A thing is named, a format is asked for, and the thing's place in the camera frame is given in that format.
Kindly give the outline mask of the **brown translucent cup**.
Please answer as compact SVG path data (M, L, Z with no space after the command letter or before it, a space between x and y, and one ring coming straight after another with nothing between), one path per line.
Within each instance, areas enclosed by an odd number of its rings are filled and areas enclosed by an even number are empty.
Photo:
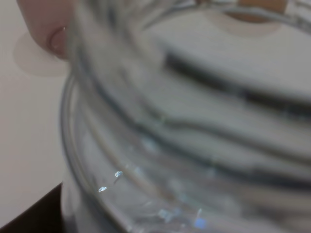
M267 23L271 21L265 13L284 14L287 0L196 0L197 5L217 5L227 8L225 14L248 23Z

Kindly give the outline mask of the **pink translucent cup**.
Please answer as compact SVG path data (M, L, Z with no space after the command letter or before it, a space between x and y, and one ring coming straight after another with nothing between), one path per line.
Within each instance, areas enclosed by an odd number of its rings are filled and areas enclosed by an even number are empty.
M66 59L66 29L73 0L18 0L17 4L32 39L46 52Z

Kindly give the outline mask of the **clear plastic water bottle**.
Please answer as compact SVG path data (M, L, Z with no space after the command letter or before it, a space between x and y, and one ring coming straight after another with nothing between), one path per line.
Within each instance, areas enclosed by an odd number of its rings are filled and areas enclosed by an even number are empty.
M311 3L78 0L61 107L67 233L308 233Z

